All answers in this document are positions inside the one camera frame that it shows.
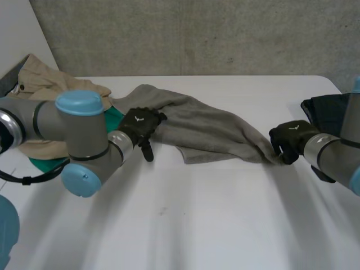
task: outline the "gray cloth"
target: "gray cloth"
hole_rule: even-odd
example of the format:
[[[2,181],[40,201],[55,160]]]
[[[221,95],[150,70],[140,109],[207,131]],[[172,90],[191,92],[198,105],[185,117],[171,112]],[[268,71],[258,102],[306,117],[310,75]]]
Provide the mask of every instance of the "gray cloth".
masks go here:
[[[148,107],[167,115],[152,136],[154,141],[177,146],[186,164],[240,158],[253,163],[281,164],[270,142],[246,121],[183,94],[140,85],[126,97],[112,99],[126,114]]]

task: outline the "light blue joint cap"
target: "light blue joint cap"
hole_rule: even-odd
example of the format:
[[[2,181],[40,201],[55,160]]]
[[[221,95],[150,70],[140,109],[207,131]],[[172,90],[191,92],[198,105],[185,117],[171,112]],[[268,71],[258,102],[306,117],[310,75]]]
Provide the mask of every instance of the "light blue joint cap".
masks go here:
[[[349,189],[360,196],[360,166],[355,170],[349,182]]]
[[[57,97],[55,105],[64,113],[77,116],[93,116],[104,111],[101,96],[85,90],[65,92]]]
[[[360,94],[360,76],[355,79],[355,85],[353,89],[354,94]]]
[[[13,204],[0,195],[0,270],[4,270],[10,260],[10,251],[17,243],[20,220]]]
[[[79,197],[91,197],[101,189],[98,176],[79,164],[66,165],[61,172],[61,180],[68,191]]]

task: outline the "gray wall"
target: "gray wall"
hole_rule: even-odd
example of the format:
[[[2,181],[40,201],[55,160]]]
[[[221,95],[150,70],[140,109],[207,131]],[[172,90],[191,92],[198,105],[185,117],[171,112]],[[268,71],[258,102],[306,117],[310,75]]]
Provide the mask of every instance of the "gray wall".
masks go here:
[[[359,0],[30,0],[74,76],[360,74]]]

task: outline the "tan cloth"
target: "tan cloth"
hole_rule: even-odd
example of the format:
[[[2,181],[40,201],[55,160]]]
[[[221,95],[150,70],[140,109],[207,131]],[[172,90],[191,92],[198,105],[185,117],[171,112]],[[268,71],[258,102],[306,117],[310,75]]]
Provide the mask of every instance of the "tan cloth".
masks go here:
[[[111,91],[90,80],[79,80],[64,72],[53,70],[34,55],[30,55],[19,72],[19,91],[7,97],[30,100],[55,100],[70,90],[90,90],[101,95],[104,109],[111,107]],[[57,159],[68,156],[65,142],[28,141],[19,146],[21,152],[34,159]]]

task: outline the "white table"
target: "white table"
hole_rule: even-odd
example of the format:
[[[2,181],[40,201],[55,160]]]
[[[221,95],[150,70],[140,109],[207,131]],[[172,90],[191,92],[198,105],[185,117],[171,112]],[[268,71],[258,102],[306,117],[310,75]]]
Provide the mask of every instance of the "white table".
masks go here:
[[[148,83],[192,95],[268,131],[306,119],[306,98],[339,93],[320,76],[89,78],[114,97]],[[136,151],[102,190],[84,199],[59,178],[1,194],[21,219],[8,270],[359,269],[360,198],[323,183],[300,158],[269,167],[239,159],[184,165],[175,147]],[[0,157],[14,175],[39,170],[17,150]]]

